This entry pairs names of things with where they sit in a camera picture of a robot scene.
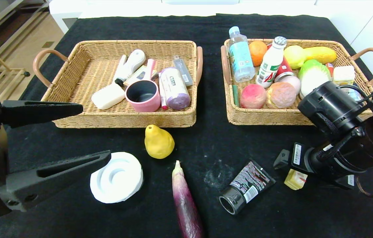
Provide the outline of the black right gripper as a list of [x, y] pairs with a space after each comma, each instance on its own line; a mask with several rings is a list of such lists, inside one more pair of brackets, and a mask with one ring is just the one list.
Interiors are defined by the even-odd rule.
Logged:
[[[314, 151], [314, 147], [295, 142], [291, 157], [291, 169], [304, 174], [315, 174], [315, 170], [312, 168], [310, 160], [311, 154]], [[273, 163], [274, 169], [281, 169], [289, 166], [289, 157], [290, 151], [282, 149]]]

